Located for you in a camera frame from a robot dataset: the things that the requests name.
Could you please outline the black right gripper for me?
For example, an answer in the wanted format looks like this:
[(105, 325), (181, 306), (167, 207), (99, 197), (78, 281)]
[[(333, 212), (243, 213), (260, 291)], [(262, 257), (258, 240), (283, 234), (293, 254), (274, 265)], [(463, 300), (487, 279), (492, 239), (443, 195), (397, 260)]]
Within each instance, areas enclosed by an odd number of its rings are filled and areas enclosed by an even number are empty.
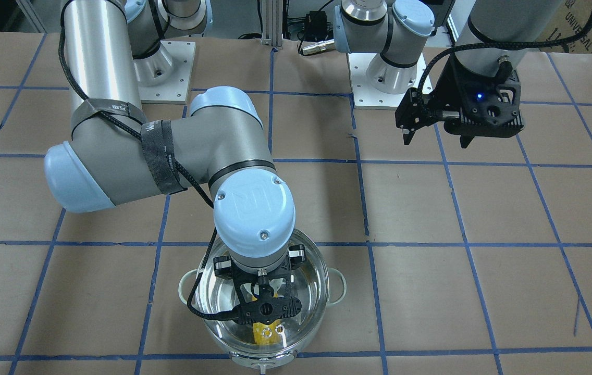
[(272, 290), (273, 297), (290, 297), (294, 281), (293, 270), (305, 265), (308, 258), (305, 245), (290, 245), (282, 259), (270, 269), (244, 270), (231, 256), (218, 256), (213, 259), (215, 276), (233, 283), (239, 301), (256, 301), (260, 298), (261, 288)]

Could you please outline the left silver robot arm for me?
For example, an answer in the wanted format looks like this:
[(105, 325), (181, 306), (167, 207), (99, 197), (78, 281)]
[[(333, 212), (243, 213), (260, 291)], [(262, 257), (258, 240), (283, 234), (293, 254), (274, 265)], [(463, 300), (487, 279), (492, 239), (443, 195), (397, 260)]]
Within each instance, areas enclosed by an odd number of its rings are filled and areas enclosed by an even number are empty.
[(402, 94), (394, 114), (408, 145), (415, 132), (442, 122), (460, 137), (512, 138), (523, 130), (517, 66), (532, 49), (560, 1), (476, 1), (436, 85), (416, 80), (426, 41), (451, 1), (343, 1), (334, 40), (343, 53), (372, 53), (366, 74), (378, 90)]

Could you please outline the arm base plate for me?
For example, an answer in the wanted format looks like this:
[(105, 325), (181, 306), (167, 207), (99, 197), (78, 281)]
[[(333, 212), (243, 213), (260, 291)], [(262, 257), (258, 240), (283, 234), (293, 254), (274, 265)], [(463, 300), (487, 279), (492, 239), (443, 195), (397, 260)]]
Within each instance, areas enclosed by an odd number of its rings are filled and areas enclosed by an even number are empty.
[(133, 60), (141, 102), (185, 104), (195, 52), (193, 41), (161, 41), (153, 55)]
[(377, 53), (349, 53), (349, 78), (356, 108), (394, 110), (408, 88), (418, 86), (426, 63), (420, 55), (405, 69), (387, 64)]

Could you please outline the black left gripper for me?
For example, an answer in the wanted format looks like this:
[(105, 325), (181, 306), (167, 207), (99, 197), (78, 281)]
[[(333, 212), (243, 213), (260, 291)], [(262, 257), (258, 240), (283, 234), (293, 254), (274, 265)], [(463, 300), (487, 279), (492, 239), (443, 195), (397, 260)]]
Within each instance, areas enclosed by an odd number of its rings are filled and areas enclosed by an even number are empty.
[[(417, 88), (409, 88), (394, 114), (396, 128), (403, 130), (403, 144), (410, 145), (416, 130), (431, 126), (438, 121), (445, 122), (448, 133), (463, 133), (461, 119), (443, 117), (443, 111), (461, 113), (461, 94), (458, 78), (463, 66), (445, 66), (436, 88), (425, 94)], [(467, 149), (474, 140), (473, 135), (461, 135), (460, 147)]]

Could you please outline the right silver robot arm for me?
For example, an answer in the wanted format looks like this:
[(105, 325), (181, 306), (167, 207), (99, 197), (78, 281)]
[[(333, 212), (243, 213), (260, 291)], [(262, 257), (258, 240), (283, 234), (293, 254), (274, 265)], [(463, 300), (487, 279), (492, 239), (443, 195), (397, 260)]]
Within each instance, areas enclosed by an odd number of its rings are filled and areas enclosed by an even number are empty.
[(67, 211), (92, 212), (207, 184), (214, 224), (232, 261), (270, 272), (287, 258), (293, 195), (277, 175), (263, 124), (245, 92), (213, 87), (189, 117), (148, 122), (121, 1), (67, 1), (60, 59), (75, 109), (69, 142), (44, 157), (48, 186)]

